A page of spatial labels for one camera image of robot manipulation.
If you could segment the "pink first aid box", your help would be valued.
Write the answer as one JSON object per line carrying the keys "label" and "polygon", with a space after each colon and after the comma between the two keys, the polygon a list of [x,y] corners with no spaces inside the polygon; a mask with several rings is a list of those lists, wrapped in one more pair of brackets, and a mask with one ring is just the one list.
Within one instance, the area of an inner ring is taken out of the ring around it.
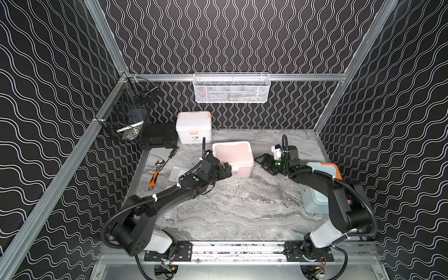
{"label": "pink first aid box", "polygon": [[248,141],[221,142],[212,145],[213,155],[232,168],[232,179],[250,177],[254,156]]}

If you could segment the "white gauze packet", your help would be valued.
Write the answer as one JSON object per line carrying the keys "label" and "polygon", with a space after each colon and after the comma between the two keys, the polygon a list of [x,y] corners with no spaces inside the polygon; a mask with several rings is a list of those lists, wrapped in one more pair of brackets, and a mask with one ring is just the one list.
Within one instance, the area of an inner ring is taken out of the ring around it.
{"label": "white gauze packet", "polygon": [[170,182],[178,182],[179,181],[179,177],[184,175],[186,172],[188,172],[188,169],[185,168],[180,168],[178,166],[174,166],[171,170],[171,173],[169,175],[169,181]]}

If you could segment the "light blue first aid box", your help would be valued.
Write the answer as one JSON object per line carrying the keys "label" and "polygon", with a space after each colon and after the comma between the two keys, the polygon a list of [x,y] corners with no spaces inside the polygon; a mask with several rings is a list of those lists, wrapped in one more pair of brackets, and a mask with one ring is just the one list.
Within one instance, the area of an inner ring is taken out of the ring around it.
{"label": "light blue first aid box", "polygon": [[[331,176],[335,176],[338,179],[342,179],[339,168],[333,163],[322,162],[308,162],[306,166],[327,173]],[[322,179],[316,179],[311,181],[312,185],[300,184],[301,195],[304,210],[308,214],[328,214],[329,213],[329,201],[327,197],[328,188],[324,187]]]}

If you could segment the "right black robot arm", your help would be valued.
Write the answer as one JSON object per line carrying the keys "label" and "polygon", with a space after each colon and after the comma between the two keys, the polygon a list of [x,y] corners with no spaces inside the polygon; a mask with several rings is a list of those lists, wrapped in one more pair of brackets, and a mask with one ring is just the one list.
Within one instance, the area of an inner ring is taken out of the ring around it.
{"label": "right black robot arm", "polygon": [[313,162],[302,164],[297,147],[289,145],[285,134],[281,144],[274,145],[269,154],[258,156],[254,161],[271,175],[283,175],[327,197],[329,219],[306,234],[304,246],[326,249],[352,236],[374,237],[377,234],[378,223],[364,187],[318,169]]}

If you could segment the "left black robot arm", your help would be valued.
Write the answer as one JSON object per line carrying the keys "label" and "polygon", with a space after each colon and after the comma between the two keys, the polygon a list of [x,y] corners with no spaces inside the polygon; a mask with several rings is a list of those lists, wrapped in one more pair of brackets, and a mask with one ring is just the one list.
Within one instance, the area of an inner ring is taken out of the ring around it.
{"label": "left black robot arm", "polygon": [[150,245],[156,221],[161,215],[206,194],[209,186],[232,176],[229,163],[220,163],[211,150],[205,149],[205,143],[202,149],[202,158],[179,177],[177,184],[152,196],[129,197],[121,210],[103,225],[102,243],[113,249],[123,249],[135,257]]}

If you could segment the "white first aid box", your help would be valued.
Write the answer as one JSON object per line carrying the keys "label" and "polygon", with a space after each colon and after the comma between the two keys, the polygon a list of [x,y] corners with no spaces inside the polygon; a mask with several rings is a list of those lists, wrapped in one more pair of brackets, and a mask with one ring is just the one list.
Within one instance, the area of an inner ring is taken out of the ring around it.
{"label": "white first aid box", "polygon": [[176,131],[181,144],[212,142],[212,115],[208,111],[181,112],[177,115]]}

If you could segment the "black plastic tool case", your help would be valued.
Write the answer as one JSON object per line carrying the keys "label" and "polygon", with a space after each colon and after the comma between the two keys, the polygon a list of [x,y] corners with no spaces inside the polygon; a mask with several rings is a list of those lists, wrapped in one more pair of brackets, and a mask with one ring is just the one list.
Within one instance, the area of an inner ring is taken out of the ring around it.
{"label": "black plastic tool case", "polygon": [[146,123],[143,125],[138,147],[143,151],[154,148],[173,149],[177,146],[177,141],[178,134],[175,123]]}

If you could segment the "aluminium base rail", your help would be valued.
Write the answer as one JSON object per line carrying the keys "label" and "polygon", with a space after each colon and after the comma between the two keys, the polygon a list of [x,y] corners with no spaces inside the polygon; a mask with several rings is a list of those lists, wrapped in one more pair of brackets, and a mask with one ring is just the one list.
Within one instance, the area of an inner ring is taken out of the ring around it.
{"label": "aluminium base rail", "polygon": [[[344,254],[334,247],[320,249],[317,257],[305,257],[300,241],[177,241],[165,253],[145,249],[140,260],[160,264],[173,260],[172,264],[342,264]],[[372,242],[348,241],[337,247],[345,250],[353,264],[374,264],[379,253]],[[125,251],[105,248],[99,261],[110,264],[131,264],[134,257]]]}

